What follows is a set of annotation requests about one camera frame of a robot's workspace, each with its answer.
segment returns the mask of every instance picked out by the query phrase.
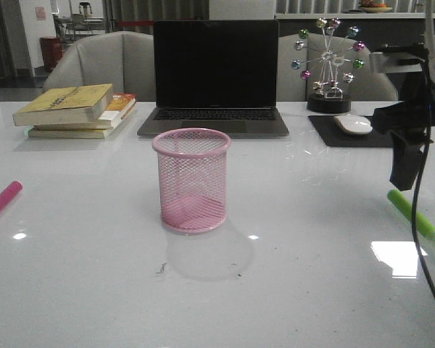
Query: laptop keyboard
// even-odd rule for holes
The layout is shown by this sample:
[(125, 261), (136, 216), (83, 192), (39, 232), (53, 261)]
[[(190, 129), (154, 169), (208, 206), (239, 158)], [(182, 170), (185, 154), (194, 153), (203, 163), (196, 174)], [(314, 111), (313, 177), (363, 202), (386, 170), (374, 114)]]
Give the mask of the laptop keyboard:
[(271, 109), (160, 109), (155, 120), (275, 120)]

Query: marker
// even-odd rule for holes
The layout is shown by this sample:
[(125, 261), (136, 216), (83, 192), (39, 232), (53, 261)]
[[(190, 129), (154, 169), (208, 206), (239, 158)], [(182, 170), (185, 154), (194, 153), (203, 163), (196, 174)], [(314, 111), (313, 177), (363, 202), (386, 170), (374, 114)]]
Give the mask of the marker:
[[(398, 190), (391, 190), (387, 195), (391, 203), (411, 221), (412, 206), (411, 203)], [(435, 226), (424, 215), (416, 212), (415, 224), (418, 232), (425, 238), (435, 242)]]
[(22, 184), (19, 181), (13, 181), (0, 193), (0, 212), (7, 204), (22, 190)]

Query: green highlighter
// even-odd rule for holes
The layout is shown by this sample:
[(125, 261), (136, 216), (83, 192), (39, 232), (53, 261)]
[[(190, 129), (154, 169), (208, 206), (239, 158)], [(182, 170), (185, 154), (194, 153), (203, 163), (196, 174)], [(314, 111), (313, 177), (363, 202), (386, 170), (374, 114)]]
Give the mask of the green highlighter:
[[(387, 195), (391, 203), (411, 221), (412, 206), (411, 203), (398, 190), (391, 190)], [(435, 226), (428, 221), (427, 217), (419, 212), (415, 214), (416, 228), (418, 232), (425, 238), (435, 242)]]

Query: computer mouse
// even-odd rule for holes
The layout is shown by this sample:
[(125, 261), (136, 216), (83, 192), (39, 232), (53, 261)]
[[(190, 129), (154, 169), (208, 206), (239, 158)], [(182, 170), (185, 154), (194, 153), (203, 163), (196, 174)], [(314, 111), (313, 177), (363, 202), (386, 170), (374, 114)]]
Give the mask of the computer mouse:
[(364, 135), (372, 131), (370, 121), (364, 116), (338, 115), (334, 116), (333, 119), (346, 134)]

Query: ferris wheel ornament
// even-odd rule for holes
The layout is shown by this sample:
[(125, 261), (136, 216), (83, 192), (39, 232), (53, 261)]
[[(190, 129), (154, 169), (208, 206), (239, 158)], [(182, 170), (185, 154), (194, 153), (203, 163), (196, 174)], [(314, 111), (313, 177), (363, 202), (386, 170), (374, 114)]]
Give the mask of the ferris wheel ornament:
[[(364, 66), (364, 62), (361, 59), (347, 59), (344, 54), (348, 51), (361, 52), (365, 48), (365, 43), (362, 41), (355, 41), (351, 47), (343, 49), (341, 41), (339, 47), (333, 47), (332, 38), (335, 30), (340, 26), (340, 20), (333, 18), (327, 20), (325, 18), (319, 18), (316, 21), (316, 26), (322, 30), (323, 42), (325, 44), (322, 48), (317, 48), (320, 57), (300, 61), (295, 59), (291, 62), (291, 67), (294, 70), (301, 70), (299, 74), (302, 80), (308, 80), (313, 76), (313, 72), (308, 70), (302, 70), (303, 65), (310, 62), (317, 62), (320, 65), (319, 78), (312, 83), (312, 93), (307, 98), (307, 108), (316, 112), (326, 113), (343, 113), (351, 110), (351, 99), (348, 94), (344, 93), (340, 88), (340, 79), (343, 83), (350, 84), (355, 79), (355, 75), (352, 71), (344, 71), (345, 68), (349, 69), (361, 69)], [(347, 38), (354, 38), (360, 29), (352, 26), (348, 28)], [(301, 29), (299, 31), (300, 40), (294, 43), (295, 51), (301, 51), (303, 49), (310, 49), (306, 46), (306, 39), (308, 39), (309, 31), (307, 29)]]

